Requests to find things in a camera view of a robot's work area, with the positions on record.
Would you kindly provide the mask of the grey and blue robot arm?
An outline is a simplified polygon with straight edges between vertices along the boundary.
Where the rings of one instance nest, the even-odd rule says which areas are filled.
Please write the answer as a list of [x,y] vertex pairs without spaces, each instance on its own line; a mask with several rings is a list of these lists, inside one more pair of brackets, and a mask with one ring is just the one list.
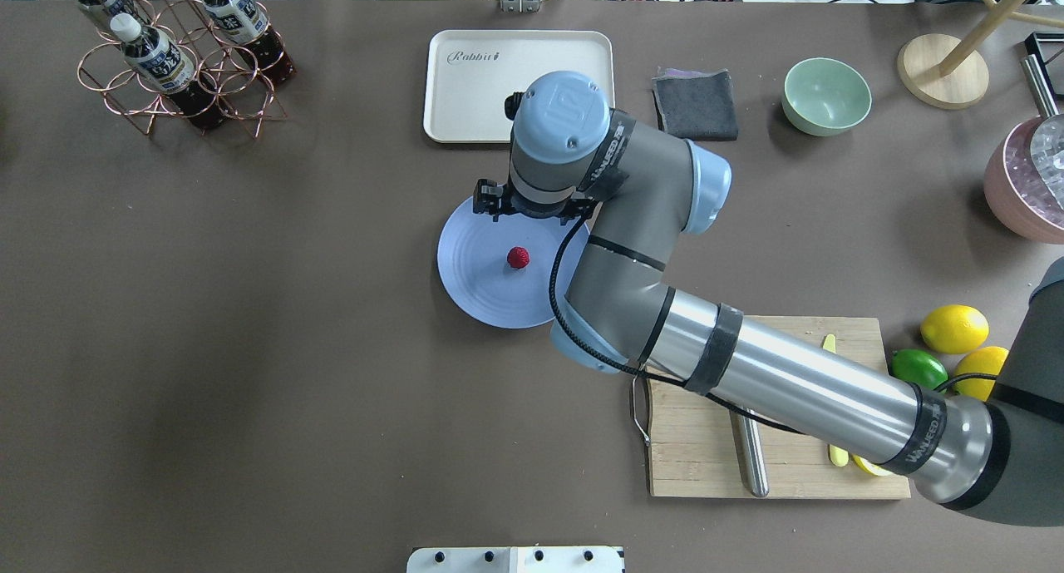
[[566,291],[548,282],[559,350],[752,410],[911,478],[929,501],[1014,526],[1060,526],[1062,262],[1027,303],[987,400],[892,378],[662,282],[679,235],[699,235],[729,164],[609,107],[587,75],[551,72],[506,100],[506,213],[595,225]]

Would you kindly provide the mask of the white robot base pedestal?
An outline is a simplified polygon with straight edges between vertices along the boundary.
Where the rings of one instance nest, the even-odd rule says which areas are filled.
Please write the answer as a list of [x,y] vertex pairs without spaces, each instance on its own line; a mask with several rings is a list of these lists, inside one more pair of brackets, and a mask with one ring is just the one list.
[[422,547],[406,572],[624,572],[624,549],[615,546]]

